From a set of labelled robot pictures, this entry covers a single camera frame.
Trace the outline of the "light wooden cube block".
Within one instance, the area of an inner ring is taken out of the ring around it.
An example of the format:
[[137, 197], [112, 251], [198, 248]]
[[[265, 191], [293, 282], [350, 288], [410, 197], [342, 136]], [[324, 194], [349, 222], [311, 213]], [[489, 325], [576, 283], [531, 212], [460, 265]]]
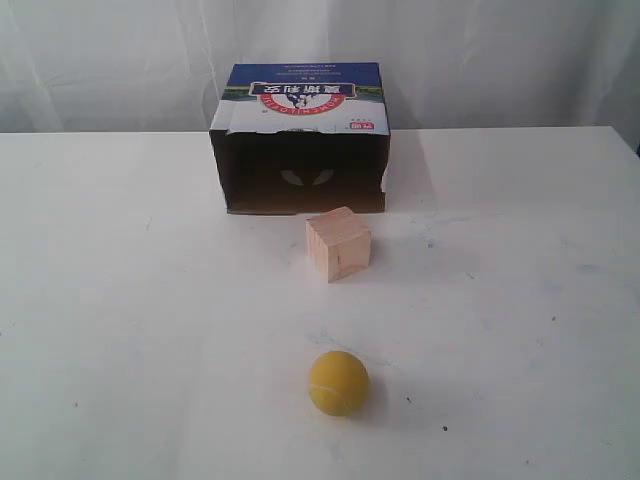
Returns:
[[305, 230], [308, 255], [328, 283], [369, 266], [371, 231], [349, 207], [339, 207], [307, 219]]

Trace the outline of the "yellow tennis ball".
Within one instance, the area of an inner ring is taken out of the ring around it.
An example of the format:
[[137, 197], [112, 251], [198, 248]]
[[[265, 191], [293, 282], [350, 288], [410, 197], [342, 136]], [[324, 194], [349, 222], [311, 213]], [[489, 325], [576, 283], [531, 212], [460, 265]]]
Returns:
[[309, 372], [309, 396], [322, 413], [346, 417], [361, 411], [370, 390], [369, 374], [360, 359], [349, 352], [320, 355]]

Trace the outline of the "white backdrop curtain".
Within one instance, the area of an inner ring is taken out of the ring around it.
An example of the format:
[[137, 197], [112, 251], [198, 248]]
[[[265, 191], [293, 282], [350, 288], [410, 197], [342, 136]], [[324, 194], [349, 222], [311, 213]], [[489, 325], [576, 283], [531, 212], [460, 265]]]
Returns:
[[5, 1], [5, 132], [204, 130], [237, 63], [374, 61], [395, 128], [639, 138], [635, 1]]

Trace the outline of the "blue white cardboard box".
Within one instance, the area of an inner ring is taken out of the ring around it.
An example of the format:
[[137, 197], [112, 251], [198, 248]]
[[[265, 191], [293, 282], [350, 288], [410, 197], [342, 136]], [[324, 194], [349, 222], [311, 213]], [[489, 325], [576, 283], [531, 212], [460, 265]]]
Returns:
[[209, 136], [230, 214], [385, 209], [391, 133], [375, 62], [237, 64]]

